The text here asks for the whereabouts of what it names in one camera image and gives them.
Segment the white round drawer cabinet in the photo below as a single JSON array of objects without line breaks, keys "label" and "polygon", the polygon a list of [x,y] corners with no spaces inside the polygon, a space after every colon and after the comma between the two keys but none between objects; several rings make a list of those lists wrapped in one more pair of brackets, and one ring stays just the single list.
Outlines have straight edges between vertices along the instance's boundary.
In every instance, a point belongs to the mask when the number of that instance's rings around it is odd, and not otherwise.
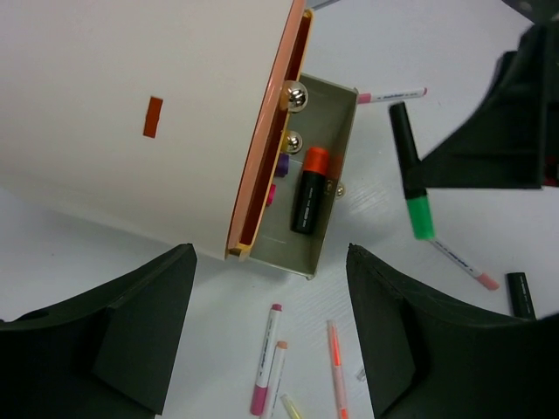
[{"label": "white round drawer cabinet", "polygon": [[[357,99],[302,71],[317,6],[2,2],[2,187],[213,258],[313,277]],[[329,164],[305,235],[291,222],[311,147]],[[280,153],[290,156],[283,178]]]}]

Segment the pink cap black highlighter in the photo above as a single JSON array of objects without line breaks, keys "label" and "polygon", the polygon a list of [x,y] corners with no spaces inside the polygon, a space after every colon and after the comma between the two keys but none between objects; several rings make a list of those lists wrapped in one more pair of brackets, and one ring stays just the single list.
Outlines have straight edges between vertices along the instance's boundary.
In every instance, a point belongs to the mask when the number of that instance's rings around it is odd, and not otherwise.
[{"label": "pink cap black highlighter", "polygon": [[268,190],[267,197],[266,197],[266,207],[270,206],[273,203],[274,197],[276,193],[276,185],[272,184]]}]

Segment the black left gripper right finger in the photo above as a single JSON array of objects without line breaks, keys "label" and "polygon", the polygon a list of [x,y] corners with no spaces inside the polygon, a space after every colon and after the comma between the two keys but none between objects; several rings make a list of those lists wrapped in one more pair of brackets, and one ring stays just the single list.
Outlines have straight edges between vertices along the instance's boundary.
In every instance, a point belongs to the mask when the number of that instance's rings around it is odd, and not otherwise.
[{"label": "black left gripper right finger", "polygon": [[467,304],[360,245],[349,246],[346,272],[375,417],[557,417],[556,315]]}]

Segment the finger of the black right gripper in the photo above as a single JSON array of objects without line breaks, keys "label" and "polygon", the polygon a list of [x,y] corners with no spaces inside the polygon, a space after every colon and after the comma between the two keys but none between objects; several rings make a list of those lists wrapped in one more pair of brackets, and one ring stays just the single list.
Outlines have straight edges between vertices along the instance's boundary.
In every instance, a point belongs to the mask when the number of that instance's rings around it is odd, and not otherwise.
[{"label": "finger of the black right gripper", "polygon": [[425,188],[557,186],[557,26],[531,26],[503,54],[479,107],[413,173]]}]

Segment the purple cap black highlighter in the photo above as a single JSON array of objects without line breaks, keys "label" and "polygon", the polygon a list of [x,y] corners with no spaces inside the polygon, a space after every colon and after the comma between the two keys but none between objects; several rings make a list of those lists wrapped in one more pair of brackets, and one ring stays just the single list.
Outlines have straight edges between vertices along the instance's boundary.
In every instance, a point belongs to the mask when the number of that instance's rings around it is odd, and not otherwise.
[{"label": "purple cap black highlighter", "polygon": [[289,171],[289,162],[290,156],[285,153],[280,153],[274,175],[280,178],[285,177]]}]

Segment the orange cap black highlighter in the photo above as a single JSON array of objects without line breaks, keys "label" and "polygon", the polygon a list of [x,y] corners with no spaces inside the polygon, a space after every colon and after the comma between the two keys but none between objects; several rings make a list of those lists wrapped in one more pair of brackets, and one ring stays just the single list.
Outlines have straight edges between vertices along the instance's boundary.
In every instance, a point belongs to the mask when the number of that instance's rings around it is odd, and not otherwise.
[{"label": "orange cap black highlighter", "polygon": [[305,235],[314,232],[324,196],[328,164],[329,152],[325,148],[311,147],[306,152],[293,201],[292,231]]}]

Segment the yellow cap black highlighter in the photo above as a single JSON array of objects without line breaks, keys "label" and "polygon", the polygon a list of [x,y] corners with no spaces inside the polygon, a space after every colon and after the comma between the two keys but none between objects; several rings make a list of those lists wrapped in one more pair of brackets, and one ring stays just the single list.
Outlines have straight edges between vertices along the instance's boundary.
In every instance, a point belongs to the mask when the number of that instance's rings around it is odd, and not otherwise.
[{"label": "yellow cap black highlighter", "polygon": [[509,272],[506,281],[512,314],[519,319],[536,320],[526,274]]}]

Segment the green cap black highlighter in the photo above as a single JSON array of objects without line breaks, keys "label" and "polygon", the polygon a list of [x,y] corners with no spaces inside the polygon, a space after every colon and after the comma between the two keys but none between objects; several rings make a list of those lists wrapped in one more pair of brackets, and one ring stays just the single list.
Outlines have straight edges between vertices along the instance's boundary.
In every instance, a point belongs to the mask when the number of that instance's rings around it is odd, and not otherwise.
[{"label": "green cap black highlighter", "polygon": [[413,235],[417,240],[432,240],[435,230],[427,190],[421,181],[412,180],[413,170],[418,167],[420,159],[405,103],[390,105],[389,114]]}]

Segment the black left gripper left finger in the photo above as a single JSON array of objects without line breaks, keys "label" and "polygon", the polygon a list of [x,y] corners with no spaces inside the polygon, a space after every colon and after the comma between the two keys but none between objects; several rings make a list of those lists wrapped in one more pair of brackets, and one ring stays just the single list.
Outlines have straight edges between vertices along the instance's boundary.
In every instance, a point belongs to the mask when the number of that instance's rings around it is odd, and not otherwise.
[{"label": "black left gripper left finger", "polygon": [[197,267],[181,244],[87,292],[1,325],[4,418],[162,414]]}]

